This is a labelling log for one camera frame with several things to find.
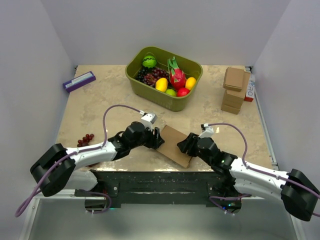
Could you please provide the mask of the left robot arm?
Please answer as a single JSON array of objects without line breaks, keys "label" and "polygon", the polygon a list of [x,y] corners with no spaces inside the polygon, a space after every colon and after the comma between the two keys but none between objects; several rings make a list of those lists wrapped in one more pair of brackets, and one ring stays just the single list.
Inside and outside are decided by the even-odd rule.
[{"label": "left robot arm", "polygon": [[134,121],[124,131],[107,139],[105,144],[65,148],[56,143],[32,165],[30,173],[42,194],[51,197],[64,189],[72,173],[80,168],[122,159],[140,146],[157,150],[164,143],[158,127],[151,130]]}]

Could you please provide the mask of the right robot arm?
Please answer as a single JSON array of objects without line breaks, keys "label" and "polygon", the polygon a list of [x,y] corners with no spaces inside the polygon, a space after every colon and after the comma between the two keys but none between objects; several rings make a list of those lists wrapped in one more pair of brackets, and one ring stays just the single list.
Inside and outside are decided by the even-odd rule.
[{"label": "right robot arm", "polygon": [[212,138],[195,133],[177,143],[177,147],[188,156],[202,159],[217,174],[230,178],[222,185],[227,196],[241,193],[280,200],[288,213],[305,222],[316,215],[320,192],[300,170],[286,172],[255,165],[221,151]]}]

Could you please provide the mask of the brown cardboard paper box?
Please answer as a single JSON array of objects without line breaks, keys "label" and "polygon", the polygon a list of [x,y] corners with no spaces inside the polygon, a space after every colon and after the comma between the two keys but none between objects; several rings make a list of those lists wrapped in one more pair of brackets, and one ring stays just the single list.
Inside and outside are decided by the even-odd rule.
[{"label": "brown cardboard paper box", "polygon": [[157,149],[159,153],[169,158],[183,168],[188,168],[192,157],[182,153],[177,144],[187,138],[187,135],[166,125],[161,131],[160,136],[164,143]]}]

